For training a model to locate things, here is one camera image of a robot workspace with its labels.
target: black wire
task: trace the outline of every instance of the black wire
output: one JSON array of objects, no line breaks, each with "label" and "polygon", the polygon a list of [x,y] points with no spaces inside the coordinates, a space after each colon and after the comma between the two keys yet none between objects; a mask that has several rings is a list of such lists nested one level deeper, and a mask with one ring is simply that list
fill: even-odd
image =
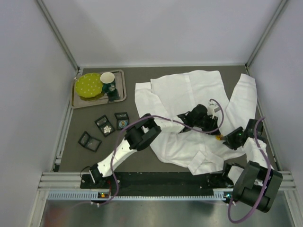
[{"label": "black wire", "polygon": [[80,177],[81,177],[81,181],[83,180],[82,179],[82,175],[81,175],[81,173],[85,170],[85,169],[87,169],[87,168],[90,168],[90,166],[86,166],[86,167],[84,167],[81,171],[80,171]]}]

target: crumpled white towel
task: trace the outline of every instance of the crumpled white towel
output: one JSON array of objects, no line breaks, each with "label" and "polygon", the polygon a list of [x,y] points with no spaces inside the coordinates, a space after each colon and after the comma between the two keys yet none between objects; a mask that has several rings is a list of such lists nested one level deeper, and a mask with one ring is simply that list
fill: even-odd
[{"label": "crumpled white towel", "polygon": [[[197,70],[189,73],[151,79],[149,83],[136,84],[135,103],[139,116],[146,113],[175,118],[178,114],[191,111],[198,104],[208,106],[209,99],[217,100],[222,106],[225,119],[220,132],[227,135],[255,117],[257,92],[255,80],[245,74],[234,88],[228,100],[221,75],[218,71]],[[221,112],[215,114],[218,124]],[[195,131],[186,133],[161,133],[151,144],[159,160],[188,167],[193,175],[220,171],[224,160],[242,156],[242,148],[228,149],[222,141]]]}]

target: metal tray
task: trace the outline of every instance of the metal tray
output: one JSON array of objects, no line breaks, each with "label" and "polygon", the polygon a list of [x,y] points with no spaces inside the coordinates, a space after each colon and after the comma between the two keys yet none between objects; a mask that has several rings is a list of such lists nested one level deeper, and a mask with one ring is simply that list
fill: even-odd
[{"label": "metal tray", "polygon": [[112,95],[101,93],[100,95],[93,98],[83,98],[80,97],[77,94],[77,92],[75,92],[75,82],[81,76],[75,77],[73,79],[72,88],[71,88],[71,107],[73,109],[77,109],[87,106],[124,101],[126,99],[124,72],[122,70],[112,70],[110,72],[112,72],[115,75],[116,92],[114,92]]}]

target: table surface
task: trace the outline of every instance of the table surface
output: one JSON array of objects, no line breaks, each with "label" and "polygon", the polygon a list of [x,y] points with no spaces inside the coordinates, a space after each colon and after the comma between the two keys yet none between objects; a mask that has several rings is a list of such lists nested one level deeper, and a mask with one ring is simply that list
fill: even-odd
[{"label": "table surface", "polygon": [[[117,68],[84,69],[83,74],[90,72],[101,72],[107,70],[116,70]],[[241,73],[246,73],[244,66],[207,66],[207,67],[140,67],[140,68],[120,68],[125,74],[125,84],[127,98],[122,102],[109,103],[73,110],[71,123],[65,142],[65,147],[60,164],[60,172],[79,172],[86,166],[106,158],[114,148],[115,141],[120,131],[115,131],[106,138],[95,125],[94,121],[99,117],[106,115],[114,127],[116,127],[116,118],[114,113],[127,112],[130,122],[139,119],[139,115],[134,102],[134,90],[136,83],[149,82],[150,79],[156,79],[164,75],[190,72],[194,70],[213,71],[218,70],[224,83],[227,97],[230,98],[232,91],[237,84]],[[91,136],[102,141],[101,146],[96,153],[83,148],[78,144],[78,140],[87,131]],[[267,146],[268,157],[275,167],[274,158],[270,147]],[[240,165],[246,165],[246,157],[238,157],[227,160],[228,163],[236,162]],[[117,172],[188,172],[188,168],[183,168],[174,164],[163,163],[158,160],[150,147],[143,151],[132,154],[117,169]]]}]

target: white wall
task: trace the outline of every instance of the white wall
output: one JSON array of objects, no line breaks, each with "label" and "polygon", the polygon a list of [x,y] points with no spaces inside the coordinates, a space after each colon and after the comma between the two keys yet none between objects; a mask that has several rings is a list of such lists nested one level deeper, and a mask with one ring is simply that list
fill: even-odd
[{"label": "white wall", "polygon": [[303,198],[303,1],[290,1],[251,67],[275,151]]},{"label": "white wall", "polygon": [[44,0],[81,66],[244,64],[279,0]]},{"label": "white wall", "polygon": [[0,220],[27,223],[74,71],[33,0],[0,7]]}]

